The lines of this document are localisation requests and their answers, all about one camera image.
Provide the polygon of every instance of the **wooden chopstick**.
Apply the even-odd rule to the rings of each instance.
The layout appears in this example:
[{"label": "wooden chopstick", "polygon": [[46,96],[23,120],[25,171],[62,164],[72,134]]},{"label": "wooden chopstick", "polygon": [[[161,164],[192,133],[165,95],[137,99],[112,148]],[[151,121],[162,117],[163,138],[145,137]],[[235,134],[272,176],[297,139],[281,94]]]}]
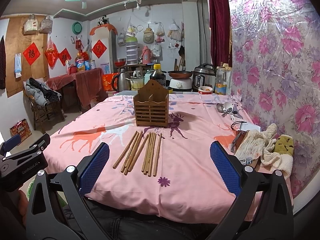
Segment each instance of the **wooden chopstick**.
[{"label": "wooden chopstick", "polygon": [[142,139],[142,131],[139,133],[138,139],[137,139],[137,141],[136,141],[136,143],[135,143],[135,145],[134,145],[134,148],[133,148],[132,152],[130,153],[129,159],[128,159],[126,165],[125,165],[125,166],[126,166],[126,167],[125,167],[125,170],[124,170],[124,174],[125,174],[125,175],[128,174],[129,167],[130,167],[130,165],[131,165],[131,162],[132,162],[133,157],[135,156],[135,154],[136,154],[136,152],[137,152],[137,150],[138,150],[138,147],[139,147],[139,145],[140,145],[141,139]]},{"label": "wooden chopstick", "polygon": [[119,163],[121,162],[121,160],[123,159],[123,157],[125,156],[126,152],[128,151],[132,141],[135,139],[136,135],[137,135],[138,131],[136,131],[134,133],[134,135],[132,136],[130,142],[128,143],[127,147],[124,149],[124,151],[122,152],[122,154],[120,155],[120,157],[117,159],[116,163],[113,165],[113,168],[116,169],[119,165]]},{"label": "wooden chopstick", "polygon": [[151,133],[151,139],[150,139],[149,148],[148,148],[148,155],[147,155],[147,159],[146,159],[146,165],[144,166],[144,171],[143,171],[144,175],[146,175],[148,173],[148,171],[149,171],[151,150],[152,150],[152,144],[153,144],[153,137],[154,137],[154,133]]},{"label": "wooden chopstick", "polygon": [[157,147],[157,153],[155,157],[155,165],[153,167],[153,176],[157,176],[157,170],[158,170],[158,159],[159,159],[159,153],[160,153],[160,146],[161,146],[161,138],[162,138],[162,133],[160,133],[160,138],[158,141],[158,147]]},{"label": "wooden chopstick", "polygon": [[142,150],[143,150],[143,148],[144,148],[144,146],[145,146],[148,138],[149,138],[149,134],[147,134],[147,136],[144,138],[142,145],[140,146],[138,152],[137,152],[136,155],[134,156],[134,158],[133,158],[133,160],[132,160],[132,162],[131,162],[131,164],[130,164],[130,167],[129,167],[129,172],[132,171],[133,166],[136,164],[137,159],[139,158],[140,153],[142,152]]},{"label": "wooden chopstick", "polygon": [[147,156],[148,156],[148,152],[149,152],[151,135],[152,135],[152,133],[149,133],[149,140],[148,140],[148,144],[147,144],[146,154],[144,155],[143,165],[142,165],[142,168],[141,168],[141,171],[142,171],[143,173],[144,173],[144,168],[145,168],[145,166],[146,166]]},{"label": "wooden chopstick", "polygon": [[132,143],[132,145],[131,145],[130,151],[128,152],[127,157],[126,157],[126,159],[125,159],[125,161],[124,161],[124,163],[123,163],[123,165],[122,165],[122,168],[121,168],[121,172],[122,172],[122,173],[123,173],[124,170],[125,170],[125,165],[126,165],[128,159],[129,159],[130,153],[132,152],[136,141],[138,140],[138,137],[139,137],[139,134],[137,134],[137,135],[135,136],[134,141],[133,141],[133,143]]},{"label": "wooden chopstick", "polygon": [[157,134],[155,133],[153,138],[152,148],[151,148],[151,156],[150,156],[150,163],[149,163],[149,169],[148,169],[149,177],[151,177],[152,175],[152,162],[153,162],[153,155],[155,152],[156,139],[157,139]]}]

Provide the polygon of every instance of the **pressure cooker lid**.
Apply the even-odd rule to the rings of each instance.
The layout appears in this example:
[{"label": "pressure cooker lid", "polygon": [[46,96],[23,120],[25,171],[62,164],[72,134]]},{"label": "pressure cooker lid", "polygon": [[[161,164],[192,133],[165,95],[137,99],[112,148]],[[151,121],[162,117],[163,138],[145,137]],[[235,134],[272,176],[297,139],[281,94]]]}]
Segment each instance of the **pressure cooker lid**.
[{"label": "pressure cooker lid", "polygon": [[213,67],[212,64],[209,63],[205,63],[200,65],[199,67],[196,67],[194,72],[199,72],[199,73],[203,73],[203,74],[216,74],[216,71]]}]

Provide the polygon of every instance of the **hand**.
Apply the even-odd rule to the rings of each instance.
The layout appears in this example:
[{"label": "hand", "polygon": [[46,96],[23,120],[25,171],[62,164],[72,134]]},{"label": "hand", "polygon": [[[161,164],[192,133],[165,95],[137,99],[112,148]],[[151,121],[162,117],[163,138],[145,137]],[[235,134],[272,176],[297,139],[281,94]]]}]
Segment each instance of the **hand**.
[{"label": "hand", "polygon": [[20,215],[22,215],[23,225],[26,226],[26,218],[27,218],[26,215],[27,215],[29,202],[26,194],[22,190],[19,190],[19,194],[20,194],[20,199],[18,203],[18,209],[19,209]]}]

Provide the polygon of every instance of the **zipper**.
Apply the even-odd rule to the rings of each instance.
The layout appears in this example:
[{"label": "zipper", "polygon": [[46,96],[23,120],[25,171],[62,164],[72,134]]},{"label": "zipper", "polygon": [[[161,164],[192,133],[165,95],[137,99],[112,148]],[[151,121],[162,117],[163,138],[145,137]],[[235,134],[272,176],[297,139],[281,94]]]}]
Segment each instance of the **zipper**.
[{"label": "zipper", "polygon": [[114,240],[118,239],[118,227],[119,227],[120,218],[117,218],[113,223],[113,230],[112,230],[112,238]]}]

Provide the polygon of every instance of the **red tablecloth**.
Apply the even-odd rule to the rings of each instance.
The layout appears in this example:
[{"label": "red tablecloth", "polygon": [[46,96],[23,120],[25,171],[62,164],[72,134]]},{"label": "red tablecloth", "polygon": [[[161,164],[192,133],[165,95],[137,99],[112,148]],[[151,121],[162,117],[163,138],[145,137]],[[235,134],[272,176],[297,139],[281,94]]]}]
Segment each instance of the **red tablecloth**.
[{"label": "red tablecloth", "polygon": [[90,104],[91,100],[95,98],[100,90],[102,90],[101,77],[103,71],[101,68],[82,71],[73,74],[66,74],[47,80],[47,85],[52,90],[59,90],[65,85],[76,81],[77,94],[82,106]]}]

